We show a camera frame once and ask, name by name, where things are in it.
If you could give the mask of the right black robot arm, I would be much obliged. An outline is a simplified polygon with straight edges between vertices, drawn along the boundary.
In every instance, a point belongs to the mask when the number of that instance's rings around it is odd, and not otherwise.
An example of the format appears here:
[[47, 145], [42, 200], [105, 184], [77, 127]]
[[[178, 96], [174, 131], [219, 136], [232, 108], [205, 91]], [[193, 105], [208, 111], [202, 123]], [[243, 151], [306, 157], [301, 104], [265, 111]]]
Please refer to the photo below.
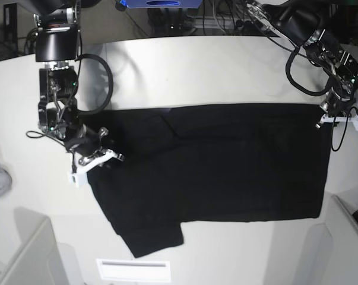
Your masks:
[[[112, 99], [114, 81], [108, 63], [100, 56], [83, 52], [81, 1], [50, 1], [34, 14], [36, 24], [36, 62], [39, 70], [38, 131], [27, 131], [31, 139], [50, 138], [72, 157], [72, 174], [87, 173], [109, 160], [122, 162], [124, 156], [106, 146], [109, 131], [92, 130], [85, 116], [105, 110]], [[75, 98], [80, 71], [70, 63], [84, 59], [98, 62], [106, 71], [108, 90], [104, 102], [93, 110], [80, 110]]]

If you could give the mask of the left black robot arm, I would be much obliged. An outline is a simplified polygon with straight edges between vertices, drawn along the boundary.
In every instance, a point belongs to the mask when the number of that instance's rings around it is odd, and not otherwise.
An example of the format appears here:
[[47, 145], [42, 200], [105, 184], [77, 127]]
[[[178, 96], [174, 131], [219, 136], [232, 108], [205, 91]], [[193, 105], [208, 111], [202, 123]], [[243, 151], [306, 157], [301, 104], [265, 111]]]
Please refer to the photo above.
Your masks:
[[[358, 60], [325, 29], [323, 16], [317, 8], [297, 1], [281, 5], [242, 1], [242, 6], [253, 23], [261, 23], [293, 46], [285, 68], [289, 83], [308, 96], [324, 98], [319, 105], [324, 114], [316, 126], [345, 122], [358, 130]], [[292, 77], [292, 63], [302, 50], [305, 59], [328, 75], [321, 91], [310, 91]]]

